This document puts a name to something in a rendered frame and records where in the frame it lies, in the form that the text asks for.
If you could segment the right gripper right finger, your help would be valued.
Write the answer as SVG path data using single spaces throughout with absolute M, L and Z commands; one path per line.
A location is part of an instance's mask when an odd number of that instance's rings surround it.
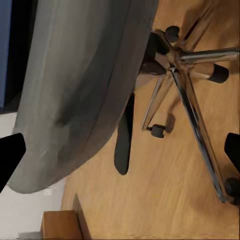
M 229 133 L 227 135 L 224 151 L 240 173 L 240 135 Z

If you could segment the swivel chair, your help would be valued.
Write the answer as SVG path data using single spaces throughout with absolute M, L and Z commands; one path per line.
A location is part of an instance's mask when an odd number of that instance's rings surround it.
M 129 169 L 135 91 L 159 75 L 141 130 L 175 82 L 219 201 L 240 205 L 240 180 L 223 181 L 191 77 L 224 83 L 214 62 L 240 60 L 240 47 L 194 52 L 225 0 L 206 0 L 188 28 L 154 30 L 160 0 L 32 0 L 24 84 L 0 115 L 17 113 L 13 135 L 26 152 L 6 183 L 32 194 L 94 157 L 116 128 L 114 165 Z

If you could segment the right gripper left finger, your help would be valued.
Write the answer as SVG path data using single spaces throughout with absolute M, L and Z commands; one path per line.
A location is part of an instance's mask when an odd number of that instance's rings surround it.
M 26 153 L 22 133 L 0 138 L 0 193 Z

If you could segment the folder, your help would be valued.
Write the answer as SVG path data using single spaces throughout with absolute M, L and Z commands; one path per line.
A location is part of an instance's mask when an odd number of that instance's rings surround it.
M 0 108 L 24 86 L 33 0 L 0 0 Z

